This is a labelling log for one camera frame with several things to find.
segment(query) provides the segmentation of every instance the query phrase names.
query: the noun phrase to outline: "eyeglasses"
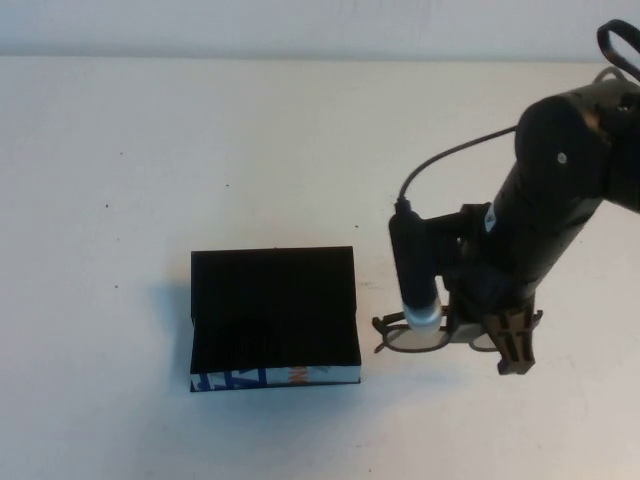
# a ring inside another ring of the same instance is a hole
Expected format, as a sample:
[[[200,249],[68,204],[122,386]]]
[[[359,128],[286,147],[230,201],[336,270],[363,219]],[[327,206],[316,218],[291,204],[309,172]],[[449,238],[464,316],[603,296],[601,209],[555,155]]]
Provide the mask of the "eyeglasses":
[[[372,324],[376,331],[382,335],[382,343],[376,347],[374,352],[378,353],[386,347],[399,353],[427,353],[446,347],[452,342],[456,332],[456,327],[447,313],[448,308],[444,306],[442,315],[445,318],[445,324],[436,333],[428,336],[411,330],[402,312],[385,315],[382,318],[375,317]],[[487,333],[469,342],[469,346],[477,352],[498,351]]]

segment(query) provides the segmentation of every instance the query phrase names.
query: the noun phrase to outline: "white table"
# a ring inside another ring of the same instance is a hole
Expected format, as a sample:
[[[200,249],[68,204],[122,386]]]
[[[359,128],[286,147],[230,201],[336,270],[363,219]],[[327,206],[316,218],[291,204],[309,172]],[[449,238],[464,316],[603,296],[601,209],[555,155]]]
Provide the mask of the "white table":
[[[0,478],[639,478],[629,212],[539,289],[528,375],[372,353],[402,179],[601,67],[0,59]],[[434,166],[416,210],[491,200],[512,142]],[[362,384],[189,393],[190,252],[325,245],[355,248]]]

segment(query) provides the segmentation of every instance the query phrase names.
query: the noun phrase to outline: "white surface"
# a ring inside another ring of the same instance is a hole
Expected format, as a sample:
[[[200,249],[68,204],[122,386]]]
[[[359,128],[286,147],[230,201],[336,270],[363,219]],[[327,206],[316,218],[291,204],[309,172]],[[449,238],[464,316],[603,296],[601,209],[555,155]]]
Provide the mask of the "white surface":
[[[0,53],[444,60],[602,58],[637,0],[8,0]]]
[[[600,67],[1,59],[0,478],[639,478],[626,211],[543,283],[528,375],[372,353],[401,180]],[[512,141],[431,168],[414,207],[492,199]],[[189,252],[322,245],[355,247],[363,383],[189,393]]]

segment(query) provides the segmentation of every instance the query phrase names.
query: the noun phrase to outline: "blue printed pattern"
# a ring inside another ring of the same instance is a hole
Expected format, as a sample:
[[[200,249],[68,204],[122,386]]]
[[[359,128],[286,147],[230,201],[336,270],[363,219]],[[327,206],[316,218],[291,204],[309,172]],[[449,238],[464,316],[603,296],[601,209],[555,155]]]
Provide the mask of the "blue printed pattern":
[[[260,388],[267,385],[357,383],[360,366],[257,368],[191,375],[192,392]]]

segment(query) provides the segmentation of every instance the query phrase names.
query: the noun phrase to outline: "black cable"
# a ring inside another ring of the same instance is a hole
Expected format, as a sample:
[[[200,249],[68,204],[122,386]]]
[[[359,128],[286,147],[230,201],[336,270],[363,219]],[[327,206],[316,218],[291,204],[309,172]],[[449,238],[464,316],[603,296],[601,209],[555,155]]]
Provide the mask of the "black cable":
[[[593,83],[600,83],[607,77],[607,75],[613,75],[618,80],[627,80],[624,77],[624,73],[622,73],[622,70],[620,70],[619,68],[607,67],[598,74],[598,76],[593,80]]]
[[[618,35],[631,48],[640,53],[640,30],[623,20],[611,20],[598,29],[598,46],[605,58],[640,82],[640,69],[620,55],[611,45],[612,33]]]
[[[516,127],[505,128],[504,130],[500,130],[499,132],[491,133],[489,135],[485,135],[484,137],[476,138],[475,140],[471,140],[469,142],[463,143],[462,145],[458,145],[457,147],[450,148],[449,150],[446,150],[442,153],[439,153],[435,157],[430,158],[429,160],[422,163],[420,166],[418,166],[418,168],[416,168],[413,172],[409,174],[407,179],[402,184],[402,187],[400,188],[400,194],[398,195],[398,199],[404,198],[405,194],[407,193],[407,189],[409,188],[409,185],[411,185],[411,182],[413,182],[413,180],[415,180],[415,178],[418,175],[420,175],[420,173],[422,173],[422,171],[425,168],[427,168],[429,165],[434,164],[441,158],[447,157],[452,153],[457,153],[460,150],[464,150],[465,148],[474,147],[488,140],[493,140],[494,138],[502,137],[503,135],[506,135],[508,133],[512,133],[515,131],[516,131]]]

